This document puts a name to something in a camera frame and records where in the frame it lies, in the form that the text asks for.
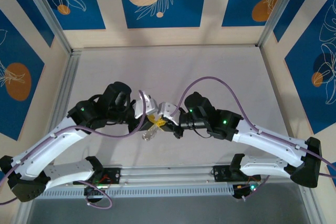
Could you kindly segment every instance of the clear plastic bottle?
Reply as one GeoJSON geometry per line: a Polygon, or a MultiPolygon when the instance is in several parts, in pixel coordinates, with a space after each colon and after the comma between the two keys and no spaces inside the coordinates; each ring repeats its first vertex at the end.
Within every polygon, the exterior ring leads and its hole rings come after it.
{"type": "Polygon", "coordinates": [[[156,124],[154,124],[152,127],[149,128],[149,130],[147,130],[142,135],[142,139],[144,139],[145,141],[149,141],[150,139],[153,139],[155,135],[157,134],[158,130],[159,130],[159,127],[156,124]]]}

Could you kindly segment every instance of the beige wall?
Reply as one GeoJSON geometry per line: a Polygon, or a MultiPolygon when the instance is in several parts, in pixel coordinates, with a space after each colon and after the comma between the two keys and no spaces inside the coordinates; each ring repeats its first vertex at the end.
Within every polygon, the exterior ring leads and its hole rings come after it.
{"type": "Polygon", "coordinates": [[[204,0],[199,28],[127,29],[121,0],[97,0],[106,30],[65,30],[73,48],[256,44],[263,26],[222,28],[228,0],[204,0]]]}
{"type": "MultiPolygon", "coordinates": [[[[285,57],[326,1],[306,0],[280,42],[277,43],[274,35],[271,35],[262,50],[266,64],[273,75],[275,92],[287,129],[293,136],[303,139],[313,136],[313,132],[285,64],[285,57]]],[[[335,136],[335,124],[315,135],[322,143],[323,157],[331,162],[335,161],[335,136]]],[[[324,163],[321,165],[321,172],[329,173],[324,163]]],[[[320,177],[319,185],[314,192],[327,222],[334,223],[336,188],[332,179],[320,177]]]]}
{"type": "MultiPolygon", "coordinates": [[[[61,48],[57,39],[54,40],[51,48],[49,48],[15,0],[0,0],[0,9],[45,64],[18,141],[0,134],[0,157],[2,157],[4,155],[15,156],[21,153],[45,134],[52,116],[68,55],[61,48]]],[[[1,188],[0,202],[7,201],[13,197],[14,195],[6,183],[1,188]]],[[[18,202],[0,206],[1,224],[10,222],[17,206],[18,202]]]]}

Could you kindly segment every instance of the orange circle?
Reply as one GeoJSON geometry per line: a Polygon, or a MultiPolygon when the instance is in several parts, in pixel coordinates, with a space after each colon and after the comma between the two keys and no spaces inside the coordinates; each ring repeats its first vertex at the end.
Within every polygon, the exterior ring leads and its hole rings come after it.
{"type": "Polygon", "coordinates": [[[269,7],[271,10],[273,10],[273,7],[275,6],[277,1],[278,0],[262,0],[258,4],[256,4],[252,11],[253,20],[256,22],[267,21],[269,15],[271,14],[269,7]]]}
{"type": "Polygon", "coordinates": [[[70,8],[66,5],[57,6],[57,10],[59,11],[59,13],[61,13],[63,15],[69,15],[70,14],[70,8]]]}
{"type": "Polygon", "coordinates": [[[28,68],[21,63],[12,63],[7,67],[5,77],[9,78],[5,82],[9,96],[20,102],[26,100],[32,87],[28,68]]]}
{"type": "Polygon", "coordinates": [[[313,76],[311,77],[311,82],[315,87],[318,88],[323,83],[323,75],[319,72],[314,73],[313,76]]]}

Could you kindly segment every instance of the white table surface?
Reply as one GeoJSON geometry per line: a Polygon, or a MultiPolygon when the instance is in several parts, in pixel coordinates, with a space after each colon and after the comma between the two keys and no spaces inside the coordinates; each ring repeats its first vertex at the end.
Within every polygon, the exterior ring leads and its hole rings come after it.
{"type": "MultiPolygon", "coordinates": [[[[108,84],[121,81],[138,99],[141,89],[156,99],[177,104],[185,88],[197,78],[216,76],[236,92],[249,118],[257,125],[287,134],[260,50],[257,47],[176,46],[86,50],[80,62],[68,109],[78,101],[104,92],[108,84]]],[[[217,109],[240,113],[231,94],[214,80],[196,84],[194,91],[209,98],[217,109]]],[[[123,135],[126,125],[106,126],[104,133],[123,135]]],[[[203,139],[185,131],[176,139],[158,132],[145,142],[143,132],[121,140],[91,134],[63,152],[55,164],[96,156],[103,165],[197,165],[230,162],[234,154],[264,156],[253,147],[214,138],[203,139]]]]}

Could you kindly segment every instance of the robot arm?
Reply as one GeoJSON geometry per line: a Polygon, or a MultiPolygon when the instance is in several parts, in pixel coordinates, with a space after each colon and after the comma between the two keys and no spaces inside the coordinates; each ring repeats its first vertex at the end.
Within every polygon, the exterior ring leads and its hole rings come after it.
{"type": "Polygon", "coordinates": [[[180,108],[173,116],[171,114],[176,106],[168,103],[159,105],[159,114],[166,121],[161,129],[173,132],[177,138],[183,136],[184,130],[207,129],[207,133],[214,138],[253,146],[276,157],[255,158],[236,154],[230,170],[239,171],[245,176],[283,176],[302,186],[317,187],[321,161],[300,147],[321,156],[321,143],[318,139],[310,137],[307,141],[300,140],[258,126],[256,128],[259,131],[256,132],[241,115],[215,109],[207,98],[197,92],[189,95],[184,104],[188,111],[180,108]],[[270,135],[287,142],[280,142],[270,135]]]}
{"type": "MultiPolygon", "coordinates": [[[[90,134],[85,130],[76,129],[58,135],[55,133],[76,125],[96,130],[109,123],[127,124],[129,132],[132,132],[140,123],[143,102],[142,100],[131,101],[130,93],[131,89],[124,83],[110,84],[104,94],[78,102],[54,130],[30,149],[16,157],[1,158],[0,168],[5,173],[20,164],[8,178],[8,184],[16,197],[25,202],[38,197],[44,190],[54,186],[101,177],[103,167],[96,157],[87,157],[72,164],[50,165],[69,146],[90,134]],[[44,144],[23,163],[21,162],[27,153],[44,143],[45,139],[50,136],[53,137],[51,141],[44,144]]],[[[295,183],[303,186],[317,186],[320,161],[300,150],[298,146],[321,155],[318,139],[311,137],[304,141],[289,138],[259,127],[259,132],[255,132],[239,114],[215,109],[207,98],[197,92],[185,99],[188,111],[185,112],[180,108],[175,114],[172,114],[176,109],[173,104],[163,102],[157,106],[156,101],[150,96],[144,95],[144,98],[146,114],[151,115],[158,112],[162,119],[161,123],[163,122],[160,128],[173,132],[177,138],[183,136],[184,130],[207,129],[208,134],[214,138],[248,144],[277,156],[276,158],[253,158],[244,154],[236,154],[229,167],[230,172],[237,175],[236,178],[248,178],[259,174],[277,175],[290,177],[295,183]],[[280,143],[261,132],[276,135],[289,141],[293,146],[280,143]]],[[[154,123],[146,117],[140,126],[140,131],[149,130],[154,123]]]]}
{"type": "MultiPolygon", "coordinates": [[[[50,163],[72,144],[90,134],[85,130],[70,129],[66,132],[55,134],[70,126],[85,126],[96,130],[105,127],[108,123],[127,124],[129,131],[133,131],[140,123],[143,113],[142,99],[130,100],[131,89],[121,82],[110,84],[103,95],[95,95],[89,100],[80,101],[72,108],[68,115],[45,137],[23,153],[0,159],[0,167],[7,173],[12,167],[19,167],[8,178],[8,184],[16,197],[26,202],[38,197],[54,186],[70,183],[77,180],[88,180],[100,177],[102,165],[96,157],[87,157],[76,163],[64,165],[50,165],[50,163]],[[41,145],[28,159],[22,158],[34,148],[41,145]]],[[[146,114],[157,111],[155,100],[144,94],[146,114]]],[[[147,130],[150,122],[146,119],[140,130],[147,130]]]]}

